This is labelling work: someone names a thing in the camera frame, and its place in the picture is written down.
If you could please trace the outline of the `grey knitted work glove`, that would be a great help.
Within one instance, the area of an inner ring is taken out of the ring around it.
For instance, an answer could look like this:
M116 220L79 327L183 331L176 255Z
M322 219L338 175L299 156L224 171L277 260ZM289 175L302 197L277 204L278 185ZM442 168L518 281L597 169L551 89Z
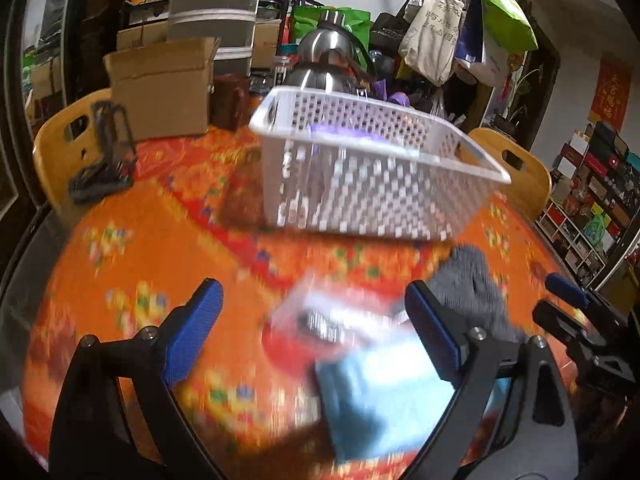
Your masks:
M470 327L483 327L490 336L517 344L528 339L524 330L510 322L506 300L477 247L454 246L425 284L444 307L461 314Z

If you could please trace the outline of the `blue cloth pack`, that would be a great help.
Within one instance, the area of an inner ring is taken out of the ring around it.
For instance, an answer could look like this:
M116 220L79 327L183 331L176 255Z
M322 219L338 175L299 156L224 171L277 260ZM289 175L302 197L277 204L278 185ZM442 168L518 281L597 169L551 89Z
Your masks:
M415 333L314 364L339 464L417 450L454 396Z

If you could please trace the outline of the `white perforated plastic basket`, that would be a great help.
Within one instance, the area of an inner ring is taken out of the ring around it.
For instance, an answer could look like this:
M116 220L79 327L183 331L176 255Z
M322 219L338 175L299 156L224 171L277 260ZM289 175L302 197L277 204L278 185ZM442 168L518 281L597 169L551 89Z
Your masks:
M382 134L408 150L311 139L334 125ZM458 236L510 174L445 119L346 93L279 86L248 124L262 148L270 226L396 240Z

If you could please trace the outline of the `shelf of colourful boxes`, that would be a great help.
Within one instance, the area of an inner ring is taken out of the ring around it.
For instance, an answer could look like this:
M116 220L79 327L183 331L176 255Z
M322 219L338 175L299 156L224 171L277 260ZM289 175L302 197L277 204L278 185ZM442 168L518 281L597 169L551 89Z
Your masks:
M536 225L578 284L601 288L639 247L639 157L609 122L562 147Z

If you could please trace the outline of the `wooden chair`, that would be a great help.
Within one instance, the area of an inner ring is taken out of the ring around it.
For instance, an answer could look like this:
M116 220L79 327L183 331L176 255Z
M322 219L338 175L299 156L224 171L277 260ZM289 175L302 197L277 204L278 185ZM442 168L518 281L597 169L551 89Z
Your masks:
M70 179L101 158L91 107L111 97L109 88L84 96L49 118L36 135L32 157L43 192L57 214L74 208L68 194Z
M530 221L537 220L551 195L552 181L547 167L511 138L491 128L475 128L469 137L510 174L511 183L501 190L509 203Z

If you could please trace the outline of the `white blue hanging bag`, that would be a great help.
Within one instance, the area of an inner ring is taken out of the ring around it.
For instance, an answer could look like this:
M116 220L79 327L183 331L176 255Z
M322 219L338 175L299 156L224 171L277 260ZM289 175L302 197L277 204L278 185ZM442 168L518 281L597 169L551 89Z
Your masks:
M485 30L482 0L468 0L454 62L485 86L501 88L506 82L508 54Z

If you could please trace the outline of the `clear zip bag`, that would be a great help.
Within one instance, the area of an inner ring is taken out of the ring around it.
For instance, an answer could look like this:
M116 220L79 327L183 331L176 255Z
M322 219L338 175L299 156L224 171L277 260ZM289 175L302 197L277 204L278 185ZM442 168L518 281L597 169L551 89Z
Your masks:
M301 373L316 361L386 344L408 330L395 294L306 273L267 316L262 346L269 359Z

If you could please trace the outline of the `beige canvas tote bag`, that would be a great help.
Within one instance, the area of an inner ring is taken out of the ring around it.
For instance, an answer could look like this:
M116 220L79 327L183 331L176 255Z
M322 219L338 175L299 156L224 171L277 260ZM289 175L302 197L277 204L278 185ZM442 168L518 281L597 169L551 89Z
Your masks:
M466 0L408 0L409 28L398 52L409 68L436 87L451 76L465 11Z

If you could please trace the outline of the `left wooden chair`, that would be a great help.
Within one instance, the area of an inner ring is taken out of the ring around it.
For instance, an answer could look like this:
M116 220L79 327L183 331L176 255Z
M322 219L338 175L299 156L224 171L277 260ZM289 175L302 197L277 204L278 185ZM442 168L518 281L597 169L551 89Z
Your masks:
M70 179L101 158L91 107L111 97L109 88L84 96L49 118L36 135L32 157L43 192L57 214L74 208L68 194Z

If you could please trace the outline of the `lower stainless steel kettle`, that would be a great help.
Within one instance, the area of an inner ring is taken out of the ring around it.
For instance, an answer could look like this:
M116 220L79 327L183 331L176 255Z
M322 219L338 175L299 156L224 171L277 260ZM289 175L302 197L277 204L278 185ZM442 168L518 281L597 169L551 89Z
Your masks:
M299 62L286 76L285 86L355 94L358 84L343 67L329 63Z

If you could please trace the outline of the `stainless steel kettle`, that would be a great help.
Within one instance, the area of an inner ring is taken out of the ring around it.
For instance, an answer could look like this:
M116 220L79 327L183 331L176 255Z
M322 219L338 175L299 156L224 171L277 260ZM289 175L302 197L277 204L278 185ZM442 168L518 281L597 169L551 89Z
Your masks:
M308 32L298 45L299 61L322 63L322 55L337 52L344 54L356 64L359 64L358 60L362 58L366 73L375 76L376 69L368 49L363 47L351 32L342 27L338 21L340 18L342 18L340 14L334 14L329 21L320 21L314 30Z
M355 94L358 84L343 67L329 63L299 62L286 76L285 86Z

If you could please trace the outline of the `upper stainless steel kettle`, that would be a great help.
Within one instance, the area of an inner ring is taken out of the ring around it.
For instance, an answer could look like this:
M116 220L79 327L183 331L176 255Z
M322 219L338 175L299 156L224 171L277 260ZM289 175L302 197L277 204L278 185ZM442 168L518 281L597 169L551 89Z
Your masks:
M368 49L363 47L351 32L342 27L338 21L340 18L342 18L340 14L334 14L329 21L320 21L314 30L308 32L298 45L299 61L322 63L322 55L337 52L344 54L356 64L359 64L358 60L362 58L366 73L375 76L376 69Z

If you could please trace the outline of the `brown ceramic mug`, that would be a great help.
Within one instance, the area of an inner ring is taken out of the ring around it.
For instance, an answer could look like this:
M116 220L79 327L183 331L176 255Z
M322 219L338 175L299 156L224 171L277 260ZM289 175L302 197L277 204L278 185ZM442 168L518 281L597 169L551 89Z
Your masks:
M235 131L246 124L250 104L250 78L237 74L213 78L209 95L209 123L224 130Z

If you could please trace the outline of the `brown cardboard box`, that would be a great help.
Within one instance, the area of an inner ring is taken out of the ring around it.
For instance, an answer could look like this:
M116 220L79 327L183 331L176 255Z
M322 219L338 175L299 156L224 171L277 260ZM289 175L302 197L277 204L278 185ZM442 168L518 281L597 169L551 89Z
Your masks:
M135 141L201 136L219 40L183 38L104 56L112 101L124 107Z

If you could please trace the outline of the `green shopping bag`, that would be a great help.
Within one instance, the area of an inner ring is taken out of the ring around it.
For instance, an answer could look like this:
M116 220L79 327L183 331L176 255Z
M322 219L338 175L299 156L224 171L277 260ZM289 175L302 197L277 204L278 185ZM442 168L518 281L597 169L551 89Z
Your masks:
M329 21L334 14L340 14L338 21L369 49L372 26L371 13L350 6L325 6L316 0L295 0L291 11L290 41L299 44L314 30L320 21Z

